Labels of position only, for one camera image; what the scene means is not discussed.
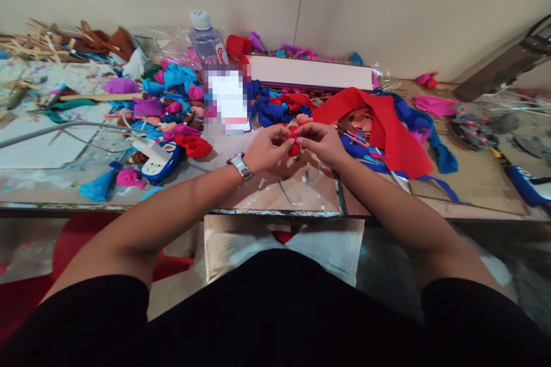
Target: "metal rod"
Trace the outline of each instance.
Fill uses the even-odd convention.
[[[75,126],[96,126],[96,127],[99,127],[99,128],[120,130],[120,131],[123,131],[123,132],[134,131],[134,132],[143,133],[143,131],[139,130],[139,129],[125,128],[125,127],[110,125],[110,124],[106,124],[106,123],[81,122],[81,121],[66,122],[66,123],[55,125],[55,126],[50,126],[48,128],[44,128],[44,129],[41,129],[39,131],[30,132],[30,133],[27,133],[25,135],[20,135],[20,136],[17,136],[15,138],[6,139],[3,142],[0,142],[0,149],[5,148],[7,146],[14,145],[16,143],[23,142],[24,140],[36,138],[37,136],[46,135],[46,134],[51,133],[51,132],[55,132],[55,131],[58,131],[58,130],[63,130],[63,129],[70,128],[70,127],[75,127]]]

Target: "purple crepe paper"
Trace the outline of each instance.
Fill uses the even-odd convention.
[[[124,77],[111,77],[109,82],[102,86],[102,90],[107,93],[137,93],[139,84]]]

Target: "blue ribbon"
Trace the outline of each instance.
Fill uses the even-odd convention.
[[[374,163],[368,163],[368,162],[362,162],[362,161],[360,161],[360,162],[363,163],[364,165],[366,165],[372,171],[390,175],[390,170],[384,165],[376,165]],[[403,172],[394,172],[394,173],[399,177],[407,178],[406,174],[403,173]],[[459,197],[455,193],[455,191],[452,189],[452,187],[449,186],[447,184],[447,182],[444,182],[441,179],[438,179],[438,178],[435,178],[435,177],[432,177],[432,176],[429,176],[429,175],[423,175],[422,177],[418,177],[417,179],[421,179],[423,181],[434,181],[434,182],[436,182],[437,184],[440,185],[440,187],[444,190],[444,192],[446,192],[446,194],[450,197],[450,199],[453,202],[455,202],[457,204],[468,204],[468,205],[470,205],[467,202],[461,202],[459,200]]]

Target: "red stool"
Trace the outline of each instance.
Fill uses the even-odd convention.
[[[51,273],[0,284],[0,346],[25,322],[80,249],[119,216],[117,212],[77,212],[61,230],[53,250]],[[153,282],[187,271],[193,258],[173,257],[161,251]]]

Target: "red crepe paper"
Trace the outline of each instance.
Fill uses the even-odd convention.
[[[391,96],[374,96],[349,87],[330,97],[312,111],[315,122],[334,124],[358,107],[368,104],[373,111],[370,145],[385,150],[385,163],[391,171],[403,171],[410,179],[432,171],[425,150],[401,124]]]
[[[280,96],[280,101],[287,103],[289,105],[289,110],[299,110],[300,105],[310,106],[310,109],[312,110],[317,109],[317,106],[314,102],[312,102],[306,96],[300,95],[299,93],[284,93]]]
[[[292,126],[289,126],[288,129],[291,132],[291,134],[289,135],[289,139],[292,139],[292,138],[294,139],[293,147],[289,149],[289,152],[287,152],[287,155],[289,155],[292,158],[298,155],[298,153],[300,152],[300,145],[297,143],[298,136],[294,133],[298,129],[298,127],[296,127],[295,125],[292,125]]]
[[[190,158],[204,158],[212,150],[211,144],[199,136],[186,136],[183,133],[178,133],[174,136],[174,141],[185,148],[185,152]]]
[[[281,101],[277,97],[271,97],[270,103],[276,104],[278,106],[281,106]]]
[[[234,34],[228,36],[226,40],[226,51],[228,54],[239,59],[244,64],[249,64],[246,54],[250,53],[253,49],[253,44],[246,37],[239,37]]]

